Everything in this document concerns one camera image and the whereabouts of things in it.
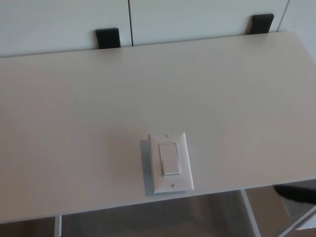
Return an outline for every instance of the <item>black bracket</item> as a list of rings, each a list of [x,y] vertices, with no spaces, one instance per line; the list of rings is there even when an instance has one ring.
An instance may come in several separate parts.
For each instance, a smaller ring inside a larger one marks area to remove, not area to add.
[[[251,18],[250,35],[269,33],[272,24],[273,14],[253,15]]]
[[[100,29],[95,31],[99,49],[120,48],[119,29]]]

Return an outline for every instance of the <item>white table surface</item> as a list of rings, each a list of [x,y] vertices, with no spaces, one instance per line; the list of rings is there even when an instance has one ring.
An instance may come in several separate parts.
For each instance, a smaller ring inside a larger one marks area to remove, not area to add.
[[[0,59],[0,222],[316,178],[316,70],[294,33]],[[148,134],[194,191],[152,195]]]

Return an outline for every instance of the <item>cabinet door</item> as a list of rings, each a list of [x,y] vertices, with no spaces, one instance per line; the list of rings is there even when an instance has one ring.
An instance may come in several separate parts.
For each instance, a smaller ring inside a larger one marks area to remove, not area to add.
[[[135,45],[243,35],[250,16],[273,13],[276,31],[287,0],[130,0]]]
[[[291,0],[282,23],[281,31],[295,31],[316,61],[316,1]]]
[[[127,0],[4,0],[0,57],[94,49],[94,30],[111,27],[131,45]]]

